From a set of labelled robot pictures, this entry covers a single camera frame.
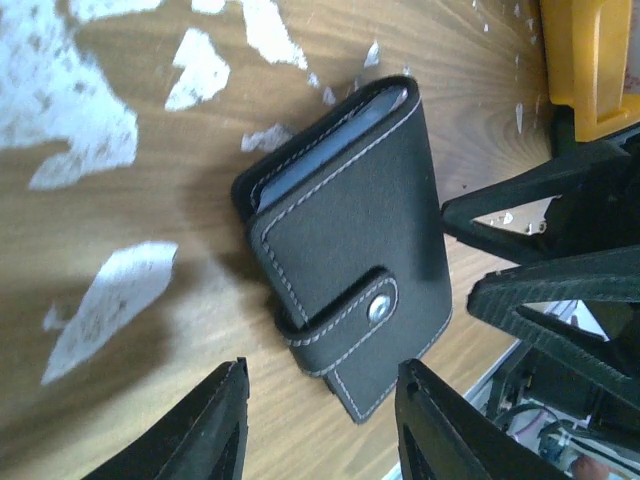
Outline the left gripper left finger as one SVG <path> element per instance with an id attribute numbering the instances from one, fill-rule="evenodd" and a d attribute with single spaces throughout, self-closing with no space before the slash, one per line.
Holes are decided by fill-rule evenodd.
<path id="1" fill-rule="evenodd" d="M 224 362 L 88 479 L 240 479 L 250 396 L 246 359 Z"/>

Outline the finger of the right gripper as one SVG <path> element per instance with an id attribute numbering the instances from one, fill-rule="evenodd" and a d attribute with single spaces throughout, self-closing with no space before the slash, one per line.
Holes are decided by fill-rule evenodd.
<path id="1" fill-rule="evenodd" d="M 483 224 L 485 214 L 539 200 L 548 206 L 532 232 Z M 639 157 L 594 142 L 509 180 L 445 202 L 443 230 L 467 246 L 519 265 L 639 243 Z"/>
<path id="2" fill-rule="evenodd" d="M 488 274 L 467 310 L 530 347 L 530 397 L 595 428 L 638 429 L 638 247 Z"/>

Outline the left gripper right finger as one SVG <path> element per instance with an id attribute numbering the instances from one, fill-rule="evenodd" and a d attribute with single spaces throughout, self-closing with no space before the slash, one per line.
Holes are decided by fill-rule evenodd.
<path id="1" fill-rule="evenodd" d="M 417 359 L 398 366 L 395 415 L 405 479 L 563 479 Z"/>

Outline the black leather card holder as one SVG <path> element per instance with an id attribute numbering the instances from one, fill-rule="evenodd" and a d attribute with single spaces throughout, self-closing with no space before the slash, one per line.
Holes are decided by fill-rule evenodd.
<path id="1" fill-rule="evenodd" d="M 231 198 L 299 368 L 366 422 L 453 311 L 416 80 L 361 87 L 241 173 Z"/>

